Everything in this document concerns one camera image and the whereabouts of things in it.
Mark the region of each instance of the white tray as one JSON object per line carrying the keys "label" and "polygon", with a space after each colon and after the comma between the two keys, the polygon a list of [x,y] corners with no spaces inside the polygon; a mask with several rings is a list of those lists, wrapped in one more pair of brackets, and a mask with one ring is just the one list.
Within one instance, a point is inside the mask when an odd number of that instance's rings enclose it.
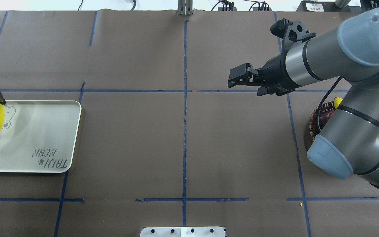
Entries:
{"label": "white tray", "polygon": [[62,173],[71,167],[81,105],[7,100],[0,132],[0,172]]}

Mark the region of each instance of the white background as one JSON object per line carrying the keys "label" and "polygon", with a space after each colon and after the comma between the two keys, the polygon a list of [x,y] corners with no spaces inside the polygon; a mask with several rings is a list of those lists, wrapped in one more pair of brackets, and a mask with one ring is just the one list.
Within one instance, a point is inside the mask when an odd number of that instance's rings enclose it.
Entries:
{"label": "white background", "polygon": [[[135,10],[176,10],[177,0],[136,0]],[[243,0],[233,0],[238,11],[247,11],[253,4]],[[294,12],[300,0],[267,0],[274,11]],[[81,0],[0,0],[0,10],[18,11],[74,11],[78,9]],[[193,0],[195,9],[210,11],[217,0]],[[351,0],[349,6],[360,6],[360,0]],[[132,0],[84,0],[81,10],[94,11],[99,9],[129,10]]]}

